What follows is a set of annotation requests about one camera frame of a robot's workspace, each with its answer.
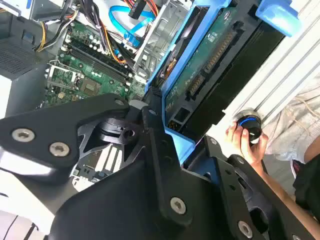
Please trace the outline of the person's hand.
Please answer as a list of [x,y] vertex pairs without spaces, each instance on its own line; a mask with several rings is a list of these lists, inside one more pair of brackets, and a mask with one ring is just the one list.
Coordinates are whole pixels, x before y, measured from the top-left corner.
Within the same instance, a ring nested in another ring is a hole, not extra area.
[[250,146],[250,133],[246,128],[232,122],[225,133],[226,150],[231,155],[243,157],[258,173],[264,172],[262,159],[265,155],[268,136],[262,133],[258,142]]

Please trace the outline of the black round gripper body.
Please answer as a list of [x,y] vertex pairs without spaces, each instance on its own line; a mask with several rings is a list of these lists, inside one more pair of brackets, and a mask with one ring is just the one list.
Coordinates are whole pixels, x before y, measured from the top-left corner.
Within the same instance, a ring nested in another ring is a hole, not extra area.
[[203,139],[202,167],[183,168],[162,124],[125,133],[125,167],[71,197],[50,240],[233,240],[219,145]]

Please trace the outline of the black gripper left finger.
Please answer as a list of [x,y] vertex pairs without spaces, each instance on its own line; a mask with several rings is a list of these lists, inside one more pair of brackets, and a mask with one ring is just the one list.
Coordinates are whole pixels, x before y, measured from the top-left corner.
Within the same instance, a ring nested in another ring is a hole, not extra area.
[[0,166],[37,183],[64,184],[81,154],[107,142],[128,146],[125,133],[145,121],[163,126],[161,108],[161,94],[150,89],[140,110],[108,93],[4,118]]

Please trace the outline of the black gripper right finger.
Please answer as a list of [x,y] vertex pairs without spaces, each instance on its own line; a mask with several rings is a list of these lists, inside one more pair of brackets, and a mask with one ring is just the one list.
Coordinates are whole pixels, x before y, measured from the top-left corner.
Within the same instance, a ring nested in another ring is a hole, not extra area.
[[217,212],[207,223],[205,240],[312,240],[314,237],[240,156],[226,158],[218,142],[204,139],[217,195],[209,206]]

